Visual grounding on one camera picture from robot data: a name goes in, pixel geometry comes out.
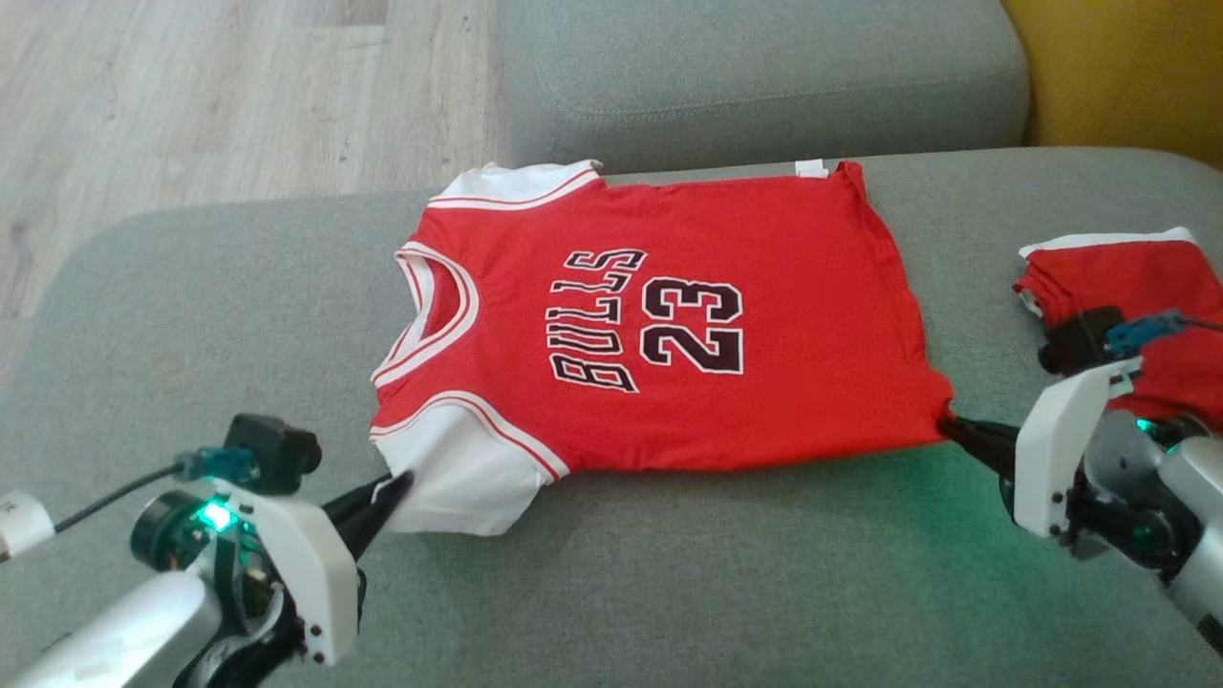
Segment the green led light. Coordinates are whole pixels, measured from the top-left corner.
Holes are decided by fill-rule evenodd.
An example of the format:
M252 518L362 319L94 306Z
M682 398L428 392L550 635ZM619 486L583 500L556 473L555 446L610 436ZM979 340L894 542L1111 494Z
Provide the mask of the green led light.
M216 533L225 533L225 529L234 525L237 517L216 502L208 502L204 505L204 508L199 510L199 521L204 522L205 525Z

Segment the bulls jersey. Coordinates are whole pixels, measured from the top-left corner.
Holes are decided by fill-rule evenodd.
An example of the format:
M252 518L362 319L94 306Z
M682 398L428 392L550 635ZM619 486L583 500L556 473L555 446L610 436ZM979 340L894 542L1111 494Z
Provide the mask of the bulls jersey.
M1162 313L1223 321L1223 286L1194 235L1178 226L1158 233L1071 233L1025 246L1027 269L1015 282L1047 328L1076 313L1117 306L1126 319ZM1134 393L1110 402L1137 417L1191 415L1223 430L1223 334L1191 326L1142 348Z
M486 166L397 253L418 309L371 436L390 527L503 533L577 470L741 470L940 440L951 390L861 167L608 186Z

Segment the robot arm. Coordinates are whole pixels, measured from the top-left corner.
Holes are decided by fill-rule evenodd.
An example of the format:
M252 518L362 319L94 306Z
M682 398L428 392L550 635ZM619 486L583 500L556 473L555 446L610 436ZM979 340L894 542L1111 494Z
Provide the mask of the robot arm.
M1112 547L1157 572L1223 655L1223 442L1191 419L1158 423L1107 411L1132 392L1142 364L1141 342L1129 334L1146 341L1179 330L1152 329L1153 321L1177 320L1164 314L1107 328L1103 351L1130 358L1048 387L1021 428L959 418L942 429L998 474L1016 525L1080 558Z
M297 656L338 662L356 643L364 598L356 561L412 477L388 475L319 507L294 495L318 459L313 435L253 415L234 419L224 447L180 457L180 478L205 480L210 497L166 492L137 519L132 554L160 573L44 650L13 684L256 686ZM49 528L31 502L22 528L0 523L32 534L23 549ZM11 544L9 552L20 554Z

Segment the sofa cushion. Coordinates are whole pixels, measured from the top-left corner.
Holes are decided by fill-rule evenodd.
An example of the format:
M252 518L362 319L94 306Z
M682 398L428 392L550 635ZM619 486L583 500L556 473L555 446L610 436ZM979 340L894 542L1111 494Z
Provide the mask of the sofa cushion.
M1183 158L1015 149L862 163L929 358L966 415L1020 423L1052 382L1036 362L1040 325L1009 290L1019 246L1185 225L1223 264L1223 175ZM219 442L242 411L319 434L309 499L378 475L368 375L411 314L391 253L424 198L194 208L102 233L51 286L0 398L0 494L22 488L62 517ZM22 632L0 644L0 677L150 576L127 535L170 488L2 565L0 617ZM505 536L384 535L362 566L353 654L272 684L1223 681L1151 574L1115 555L1079 563L1019 532L989 472L950 445L735 475L576 475Z
M1022 49L997 0L514 0L511 166L609 171L1014 145Z

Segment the yellow wall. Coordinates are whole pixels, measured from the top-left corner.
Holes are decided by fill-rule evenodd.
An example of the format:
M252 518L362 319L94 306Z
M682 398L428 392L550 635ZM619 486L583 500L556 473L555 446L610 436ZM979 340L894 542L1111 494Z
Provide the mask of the yellow wall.
M1032 77L1029 141L1223 169L1223 0L1003 0Z

